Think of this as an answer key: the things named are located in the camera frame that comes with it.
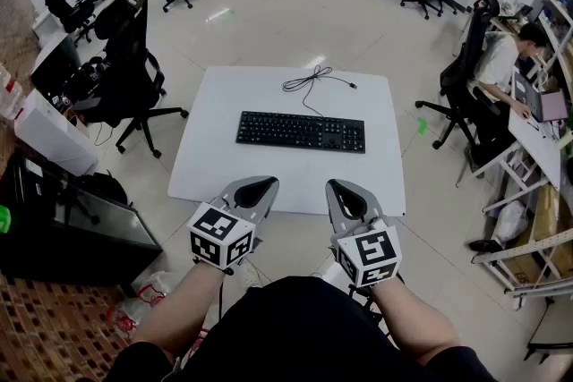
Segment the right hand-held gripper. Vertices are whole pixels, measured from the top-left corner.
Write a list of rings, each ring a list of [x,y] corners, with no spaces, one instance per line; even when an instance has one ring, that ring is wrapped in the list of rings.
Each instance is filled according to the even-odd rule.
[[[352,284],[369,287],[395,277],[402,261],[397,230],[388,225],[374,194],[339,179],[328,180],[325,192],[331,246]]]

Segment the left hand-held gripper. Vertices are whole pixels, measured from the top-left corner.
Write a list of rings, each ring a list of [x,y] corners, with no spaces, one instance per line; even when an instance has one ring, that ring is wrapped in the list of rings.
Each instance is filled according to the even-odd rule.
[[[268,216],[278,190],[278,178],[252,176],[230,183],[215,199],[202,202],[187,223],[191,254],[232,275],[253,250],[257,227]]]

